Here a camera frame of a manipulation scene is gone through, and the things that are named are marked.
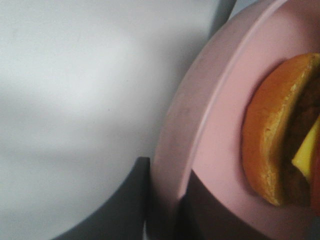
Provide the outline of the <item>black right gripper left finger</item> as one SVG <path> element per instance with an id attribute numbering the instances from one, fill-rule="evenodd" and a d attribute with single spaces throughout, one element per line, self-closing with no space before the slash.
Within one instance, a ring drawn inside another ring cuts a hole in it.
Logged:
<path id="1" fill-rule="evenodd" d="M 150 159 L 138 157 L 116 192 L 56 240 L 142 240 L 148 211 Z"/>

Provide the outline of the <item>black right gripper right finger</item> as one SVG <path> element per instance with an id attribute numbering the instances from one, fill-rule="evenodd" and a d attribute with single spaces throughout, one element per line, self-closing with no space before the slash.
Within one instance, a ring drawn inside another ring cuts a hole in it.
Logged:
<path id="1" fill-rule="evenodd" d="M 205 187 L 193 171 L 176 219 L 177 240 L 268 240 L 235 216 Z"/>

